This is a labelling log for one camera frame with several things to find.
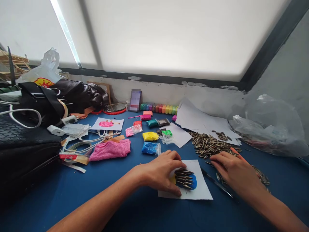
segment pile of sunflower seeds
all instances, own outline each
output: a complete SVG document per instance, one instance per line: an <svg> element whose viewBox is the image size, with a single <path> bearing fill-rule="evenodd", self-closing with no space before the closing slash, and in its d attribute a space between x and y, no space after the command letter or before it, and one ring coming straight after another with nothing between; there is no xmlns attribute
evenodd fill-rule
<svg viewBox="0 0 309 232"><path fill-rule="evenodd" d="M193 185L192 177L190 177L191 174L194 174L194 172L188 171L187 169L177 169L175 171L176 175L176 183L180 184L185 189L192 189L190 185Z"/></svg>
<svg viewBox="0 0 309 232"><path fill-rule="evenodd" d="M219 154L221 151L226 151L232 155L238 155L230 149L232 145L224 141L217 140L211 135L200 134L196 132L189 132L189 134L192 136L192 144L196 149L195 153L199 154L199 157L201 158L206 159L212 155Z"/></svg>
<svg viewBox="0 0 309 232"><path fill-rule="evenodd" d="M189 134L192 136L192 144L194 146L194 148L196 149L195 153L199 154L200 158L203 159L207 159L208 157L211 157L213 155L219 154L221 151L226 151L234 156L237 156L237 153L234 153L230 148L233 147L231 144L228 144L224 141L219 141L217 139L215 139L214 137L212 137L211 135L207 135L207 134L200 134L200 133L196 133L196 132L189 132ZM219 139L223 138L219 136L225 136L223 132L221 133L216 133L219 137ZM234 147L234 149L237 152L241 152L242 150L240 148ZM259 178L261 180L261 182L264 185L269 185L269 179L267 178L267 176L264 175L264 173L262 173L259 169L257 169L255 166L251 165L255 171L259 174ZM222 182L223 184L228 185L224 179L221 177L220 173L217 173L217 179L218 181Z"/></svg>
<svg viewBox="0 0 309 232"><path fill-rule="evenodd" d="M223 141L227 141L228 139L232 141L232 139L229 137L229 136L225 136L224 132L216 132L216 134L218 135L218 138L220 140L223 140Z"/></svg>

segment pink towel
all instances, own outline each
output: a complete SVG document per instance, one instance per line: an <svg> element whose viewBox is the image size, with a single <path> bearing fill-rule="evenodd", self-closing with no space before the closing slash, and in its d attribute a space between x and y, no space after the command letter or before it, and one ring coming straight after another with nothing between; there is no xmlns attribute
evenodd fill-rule
<svg viewBox="0 0 309 232"><path fill-rule="evenodd" d="M119 143L108 141L95 146L89 161L99 161L117 157L126 157L130 150L131 141L129 139L120 140Z"/></svg>

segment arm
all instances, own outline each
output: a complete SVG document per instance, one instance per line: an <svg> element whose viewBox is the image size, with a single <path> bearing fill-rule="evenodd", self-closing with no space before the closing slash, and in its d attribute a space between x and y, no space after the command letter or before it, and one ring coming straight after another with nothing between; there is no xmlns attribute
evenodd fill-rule
<svg viewBox="0 0 309 232"><path fill-rule="evenodd" d="M179 188L169 181L175 168L186 168L176 151L162 153L148 164L132 168L113 185L99 193L60 222L49 232L102 231L120 205L139 187L150 186L181 196Z"/></svg>
<svg viewBox="0 0 309 232"><path fill-rule="evenodd" d="M280 231L309 231L308 227L261 183L251 165L227 152L211 158L225 181Z"/></svg>

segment person's left hand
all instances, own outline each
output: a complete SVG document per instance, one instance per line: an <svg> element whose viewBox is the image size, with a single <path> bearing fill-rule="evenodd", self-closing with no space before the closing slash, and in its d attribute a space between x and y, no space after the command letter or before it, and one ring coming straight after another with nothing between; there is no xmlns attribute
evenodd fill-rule
<svg viewBox="0 0 309 232"><path fill-rule="evenodd" d="M133 169L143 179L143 185L156 190L171 192L180 197L180 189L170 182L169 176L174 169L186 167L176 151L167 150L150 163L138 165Z"/></svg>

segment black leather bag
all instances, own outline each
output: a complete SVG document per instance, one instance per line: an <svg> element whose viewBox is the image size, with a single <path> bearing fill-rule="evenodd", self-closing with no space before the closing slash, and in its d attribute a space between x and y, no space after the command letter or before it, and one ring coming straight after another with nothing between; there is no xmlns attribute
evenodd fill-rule
<svg viewBox="0 0 309 232"><path fill-rule="evenodd" d="M43 127L56 125L64 117L64 107L53 90L38 86L33 82L19 83L18 86L21 88L22 97L19 104L14 105L14 109L37 110L42 116L41 126ZM14 116L19 121L26 118L32 119L35 124L38 122L36 113L32 111L25 111L23 115L14 113Z"/></svg>
<svg viewBox="0 0 309 232"><path fill-rule="evenodd" d="M0 105L0 112L7 110ZM58 165L60 141L61 137L43 127L27 129L12 121L9 114L1 115L0 197L15 199L52 173Z"/></svg>
<svg viewBox="0 0 309 232"><path fill-rule="evenodd" d="M84 109L93 107L102 107L109 103L108 94L101 87L81 81L72 81L61 79L56 84L50 86L61 91L59 99L65 99L69 113L84 113Z"/></svg>

